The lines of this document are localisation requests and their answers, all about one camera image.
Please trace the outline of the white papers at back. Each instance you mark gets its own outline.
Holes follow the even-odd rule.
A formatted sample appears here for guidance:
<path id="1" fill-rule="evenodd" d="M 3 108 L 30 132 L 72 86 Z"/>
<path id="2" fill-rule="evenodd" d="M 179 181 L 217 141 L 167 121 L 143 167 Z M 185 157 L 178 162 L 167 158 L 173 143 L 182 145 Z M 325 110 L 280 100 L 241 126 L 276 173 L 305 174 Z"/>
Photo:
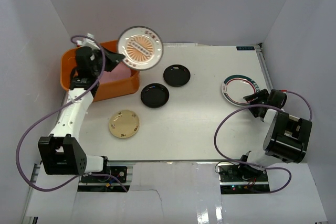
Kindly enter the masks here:
<path id="1" fill-rule="evenodd" d="M 197 43 L 191 42 L 164 42 L 164 47 L 196 47 L 198 46 Z"/>

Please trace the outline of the black plate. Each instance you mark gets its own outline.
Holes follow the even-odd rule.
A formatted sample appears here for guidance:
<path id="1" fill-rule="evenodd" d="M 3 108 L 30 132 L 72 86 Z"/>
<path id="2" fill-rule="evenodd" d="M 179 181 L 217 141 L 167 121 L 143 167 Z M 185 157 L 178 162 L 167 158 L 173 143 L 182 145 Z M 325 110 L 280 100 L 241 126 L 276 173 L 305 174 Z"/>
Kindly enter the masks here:
<path id="1" fill-rule="evenodd" d="M 172 87 L 182 87 L 191 78 L 190 71 L 183 65 L 170 65 L 163 72 L 164 81 Z"/>
<path id="2" fill-rule="evenodd" d="M 152 109 L 164 106 L 170 94 L 166 86 L 160 83 L 151 83 L 145 86 L 140 94 L 142 103 Z"/>

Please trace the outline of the black plate front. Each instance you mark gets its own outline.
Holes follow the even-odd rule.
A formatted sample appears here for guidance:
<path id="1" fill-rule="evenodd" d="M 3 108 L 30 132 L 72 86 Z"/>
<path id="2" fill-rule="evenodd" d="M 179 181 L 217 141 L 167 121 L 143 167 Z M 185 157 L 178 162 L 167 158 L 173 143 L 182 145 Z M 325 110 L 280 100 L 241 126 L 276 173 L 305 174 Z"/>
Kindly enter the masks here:
<path id="1" fill-rule="evenodd" d="M 170 94 L 166 86 L 160 83 L 151 83 L 145 86 L 140 94 L 142 103 L 152 109 L 164 106 Z"/>

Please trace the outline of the black plate rear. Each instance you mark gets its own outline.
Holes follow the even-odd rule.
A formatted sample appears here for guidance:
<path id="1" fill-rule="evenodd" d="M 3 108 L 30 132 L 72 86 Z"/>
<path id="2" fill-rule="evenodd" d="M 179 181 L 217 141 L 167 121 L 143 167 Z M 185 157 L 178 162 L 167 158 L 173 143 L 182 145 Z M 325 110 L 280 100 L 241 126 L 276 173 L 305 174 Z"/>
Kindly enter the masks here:
<path id="1" fill-rule="evenodd" d="M 172 87 L 182 87 L 191 78 L 190 71 L 183 65 L 170 65 L 163 72 L 164 81 Z"/>

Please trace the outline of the blue table label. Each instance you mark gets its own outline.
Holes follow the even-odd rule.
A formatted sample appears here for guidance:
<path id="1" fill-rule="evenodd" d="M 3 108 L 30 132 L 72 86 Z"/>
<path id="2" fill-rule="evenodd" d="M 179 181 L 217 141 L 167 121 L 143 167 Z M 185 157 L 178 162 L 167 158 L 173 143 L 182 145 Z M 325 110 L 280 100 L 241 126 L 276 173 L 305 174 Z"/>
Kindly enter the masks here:
<path id="1" fill-rule="evenodd" d="M 237 46 L 236 49 L 238 51 L 254 51 L 255 47 L 253 47 L 253 46 Z"/>

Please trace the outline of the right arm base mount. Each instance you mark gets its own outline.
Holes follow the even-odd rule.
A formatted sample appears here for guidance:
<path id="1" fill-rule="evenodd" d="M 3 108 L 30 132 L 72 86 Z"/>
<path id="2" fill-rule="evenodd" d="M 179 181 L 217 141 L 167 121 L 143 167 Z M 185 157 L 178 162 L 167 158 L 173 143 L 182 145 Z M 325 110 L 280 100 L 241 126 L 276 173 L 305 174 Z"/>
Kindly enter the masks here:
<path id="1" fill-rule="evenodd" d="M 243 195 L 269 193 L 269 179 L 266 172 L 233 164 L 221 164 L 215 167 L 219 175 L 222 195 Z"/>

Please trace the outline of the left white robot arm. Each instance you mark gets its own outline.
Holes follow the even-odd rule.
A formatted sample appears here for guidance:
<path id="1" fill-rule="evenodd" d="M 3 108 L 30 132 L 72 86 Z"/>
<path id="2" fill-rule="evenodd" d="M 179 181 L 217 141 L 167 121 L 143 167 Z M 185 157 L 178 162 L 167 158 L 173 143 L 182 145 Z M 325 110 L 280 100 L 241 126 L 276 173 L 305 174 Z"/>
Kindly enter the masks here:
<path id="1" fill-rule="evenodd" d="M 79 132 L 87 109 L 99 87 L 99 76 L 111 72 L 124 55 L 82 46 L 75 50 L 76 65 L 70 73 L 68 106 L 62 109 L 56 126 L 38 141 L 38 149 L 48 175 L 93 173 L 101 182 L 110 178 L 111 168 L 103 156 L 88 156 L 79 144 Z"/>

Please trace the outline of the orange sunburst patterned plate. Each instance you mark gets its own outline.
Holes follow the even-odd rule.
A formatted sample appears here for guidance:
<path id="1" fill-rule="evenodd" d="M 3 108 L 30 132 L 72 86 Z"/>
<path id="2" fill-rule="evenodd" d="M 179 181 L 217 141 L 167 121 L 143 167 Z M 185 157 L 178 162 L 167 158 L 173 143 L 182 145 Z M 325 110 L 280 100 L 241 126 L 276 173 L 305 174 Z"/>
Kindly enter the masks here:
<path id="1" fill-rule="evenodd" d="M 127 67 L 145 71 L 161 61 L 164 47 L 161 37 L 153 29 L 133 26 L 119 36 L 117 52 L 124 55 L 123 63 Z"/>

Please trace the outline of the white green rimmed plate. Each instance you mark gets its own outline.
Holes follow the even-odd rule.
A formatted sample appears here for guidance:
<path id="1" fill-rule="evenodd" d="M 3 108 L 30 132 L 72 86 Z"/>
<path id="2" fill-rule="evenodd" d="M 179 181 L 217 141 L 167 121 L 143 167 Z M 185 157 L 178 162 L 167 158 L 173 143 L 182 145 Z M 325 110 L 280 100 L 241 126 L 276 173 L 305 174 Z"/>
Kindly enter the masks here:
<path id="1" fill-rule="evenodd" d="M 248 106 L 249 101 L 245 96 L 253 95 L 260 91 L 259 85 L 250 77 L 241 74 L 228 76 L 221 86 L 224 98 L 235 106 Z"/>

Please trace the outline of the pink plate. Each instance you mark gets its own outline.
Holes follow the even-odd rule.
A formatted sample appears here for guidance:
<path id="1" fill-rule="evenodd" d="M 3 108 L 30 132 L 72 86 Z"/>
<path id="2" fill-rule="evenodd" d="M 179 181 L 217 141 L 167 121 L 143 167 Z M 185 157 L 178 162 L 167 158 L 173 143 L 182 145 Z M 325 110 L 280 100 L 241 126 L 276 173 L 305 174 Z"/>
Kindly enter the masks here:
<path id="1" fill-rule="evenodd" d="M 131 77 L 131 69 L 123 63 L 118 64 L 111 72 L 105 71 L 100 79 L 100 84 L 115 82 Z"/>

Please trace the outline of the small yellow floral plate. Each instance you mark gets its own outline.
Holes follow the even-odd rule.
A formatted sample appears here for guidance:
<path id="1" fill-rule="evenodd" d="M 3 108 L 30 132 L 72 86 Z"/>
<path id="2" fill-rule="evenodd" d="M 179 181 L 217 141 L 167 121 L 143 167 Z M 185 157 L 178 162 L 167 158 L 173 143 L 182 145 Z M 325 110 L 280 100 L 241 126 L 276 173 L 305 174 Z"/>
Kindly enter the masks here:
<path id="1" fill-rule="evenodd" d="M 109 131 L 117 138 L 130 138 L 136 134 L 140 127 L 138 115 L 131 110 L 116 112 L 109 121 Z"/>

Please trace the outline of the orange plastic bin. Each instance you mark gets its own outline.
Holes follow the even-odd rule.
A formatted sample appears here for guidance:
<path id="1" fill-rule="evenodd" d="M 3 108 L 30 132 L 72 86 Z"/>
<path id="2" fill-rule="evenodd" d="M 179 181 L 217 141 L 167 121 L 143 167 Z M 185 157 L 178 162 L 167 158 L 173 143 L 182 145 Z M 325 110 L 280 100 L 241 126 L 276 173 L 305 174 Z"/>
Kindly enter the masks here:
<path id="1" fill-rule="evenodd" d="M 117 53 L 117 42 L 110 41 L 97 45 L 104 55 L 103 47 Z M 61 58 L 60 84 L 68 92 L 71 102 L 89 99 L 93 102 L 136 93 L 140 86 L 139 72 L 131 69 L 131 77 L 115 82 L 100 84 L 104 74 L 99 76 L 91 72 L 94 59 L 90 47 L 82 46 L 68 50 Z"/>

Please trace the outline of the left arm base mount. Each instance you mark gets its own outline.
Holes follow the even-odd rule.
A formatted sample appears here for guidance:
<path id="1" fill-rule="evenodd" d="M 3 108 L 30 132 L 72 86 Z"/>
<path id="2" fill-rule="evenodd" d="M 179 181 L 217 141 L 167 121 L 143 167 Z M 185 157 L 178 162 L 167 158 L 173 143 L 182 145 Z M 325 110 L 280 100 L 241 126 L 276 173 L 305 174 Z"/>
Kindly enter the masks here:
<path id="1" fill-rule="evenodd" d="M 91 193 L 126 193 L 130 188 L 127 166 L 110 166 L 99 173 L 82 176 L 78 192 Z"/>

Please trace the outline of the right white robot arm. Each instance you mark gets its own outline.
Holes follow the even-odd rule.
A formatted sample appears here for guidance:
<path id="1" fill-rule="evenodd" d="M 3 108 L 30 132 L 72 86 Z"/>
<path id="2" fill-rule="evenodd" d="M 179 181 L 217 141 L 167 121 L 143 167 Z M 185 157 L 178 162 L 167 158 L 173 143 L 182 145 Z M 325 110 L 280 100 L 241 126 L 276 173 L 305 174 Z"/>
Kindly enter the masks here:
<path id="1" fill-rule="evenodd" d="M 312 129 L 312 115 L 308 120 L 293 116 L 283 110 L 265 108 L 264 105 L 282 109 L 291 93 L 300 98 L 303 96 L 288 90 L 266 89 L 247 95 L 243 99 L 254 105 L 249 111 L 255 118 L 269 124 L 261 151 L 249 151 L 241 156 L 243 164 L 237 168 L 238 177 L 247 182 L 258 177 L 265 167 L 278 162 L 301 163 L 306 155 Z"/>

